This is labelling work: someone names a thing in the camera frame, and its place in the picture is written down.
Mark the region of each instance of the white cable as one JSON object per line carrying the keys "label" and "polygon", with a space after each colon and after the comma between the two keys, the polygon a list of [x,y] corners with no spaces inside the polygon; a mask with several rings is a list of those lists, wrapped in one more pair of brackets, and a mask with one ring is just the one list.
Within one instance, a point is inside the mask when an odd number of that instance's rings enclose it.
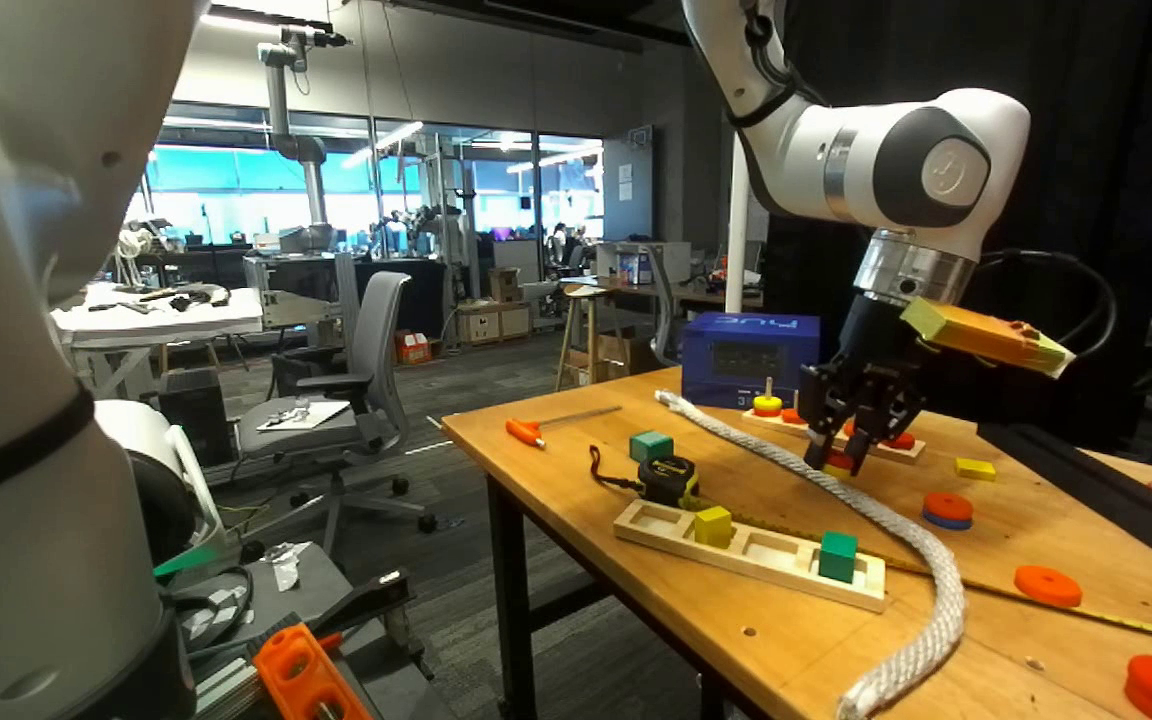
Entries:
{"label": "white cable", "polygon": [[786,451],[762,435],[749,435],[725,422],[703,415],[697,406],[687,406],[675,394],[655,394],[655,402],[665,408],[671,408],[675,415],[709,430],[711,435],[725,435],[725,439],[734,439],[757,458],[768,458],[773,464],[825,490],[827,496],[843,499],[847,508],[858,508],[859,516],[869,516],[872,524],[879,524],[886,533],[891,533],[897,542],[903,542],[912,551],[926,558],[926,563],[932,572],[932,587],[938,587],[932,619],[926,625],[926,633],[912,646],[903,646],[897,656],[879,661],[869,678],[859,678],[840,698],[837,718],[843,718],[843,720],[872,718],[877,707],[891,704],[897,698],[915,688],[926,678],[932,678],[948,661],[948,653],[964,638],[967,602],[964,602],[964,582],[960,582],[954,551],[932,533],[926,533],[910,516],[891,511],[890,503],[840,483],[837,476],[806,464],[800,458],[792,458],[792,451]]}

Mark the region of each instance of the green block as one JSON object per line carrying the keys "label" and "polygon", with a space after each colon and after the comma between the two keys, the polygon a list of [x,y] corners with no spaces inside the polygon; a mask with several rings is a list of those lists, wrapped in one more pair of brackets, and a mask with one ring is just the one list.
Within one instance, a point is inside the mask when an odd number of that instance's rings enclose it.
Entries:
{"label": "green block", "polygon": [[854,583],[854,578],[858,578],[858,538],[825,533],[819,538],[819,567],[818,567],[818,578]]}
{"label": "green block", "polygon": [[671,458],[671,435],[665,435],[665,433],[633,433],[633,435],[628,435],[628,458],[633,458],[637,464],[667,461],[667,458]]}

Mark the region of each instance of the black curtain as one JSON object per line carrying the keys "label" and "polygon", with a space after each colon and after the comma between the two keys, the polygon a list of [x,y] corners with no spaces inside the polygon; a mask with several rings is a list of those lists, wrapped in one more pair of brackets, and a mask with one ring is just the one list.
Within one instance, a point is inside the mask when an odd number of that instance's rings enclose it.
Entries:
{"label": "black curtain", "polygon": [[[967,84],[1027,104],[1033,144],[986,247],[1087,261],[1118,289],[1120,323],[1064,379],[938,360],[932,408],[1036,422],[1075,446],[1120,448],[1140,415],[1134,388],[1152,314],[1152,0],[797,0],[786,42],[827,104],[927,102]],[[837,337],[859,252],[858,230],[776,218],[768,307],[819,314]],[[1057,264],[981,267],[964,298],[1052,337],[1075,330],[1091,300],[1091,283]]]}

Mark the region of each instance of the blue box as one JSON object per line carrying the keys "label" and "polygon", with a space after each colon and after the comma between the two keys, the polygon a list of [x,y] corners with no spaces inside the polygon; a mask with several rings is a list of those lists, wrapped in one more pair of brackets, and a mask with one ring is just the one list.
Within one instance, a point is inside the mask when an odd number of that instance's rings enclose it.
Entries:
{"label": "blue box", "polygon": [[818,318],[702,314],[685,330],[685,395],[692,406],[749,408],[773,375],[773,394],[792,406],[800,363],[819,360]]}

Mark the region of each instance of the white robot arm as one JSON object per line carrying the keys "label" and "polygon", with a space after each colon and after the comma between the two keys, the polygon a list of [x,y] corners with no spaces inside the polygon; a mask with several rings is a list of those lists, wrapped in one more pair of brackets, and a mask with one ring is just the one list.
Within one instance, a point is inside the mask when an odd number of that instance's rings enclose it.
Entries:
{"label": "white robot arm", "polygon": [[5,720],[137,718],[137,692],[146,718],[176,718],[171,701],[192,701],[129,461],[62,363],[44,300],[90,283],[111,252],[199,9],[0,0]]}
{"label": "white robot arm", "polygon": [[808,370],[800,388],[808,461],[825,464],[837,430],[858,415],[858,472],[869,446],[903,433],[926,406],[900,307],[912,298],[956,306],[967,289],[981,245],[1012,195],[1027,110],[987,87],[954,87],[926,104],[818,104],[786,61],[773,26],[779,14],[786,0],[685,0],[762,205],[877,230],[840,356]]}

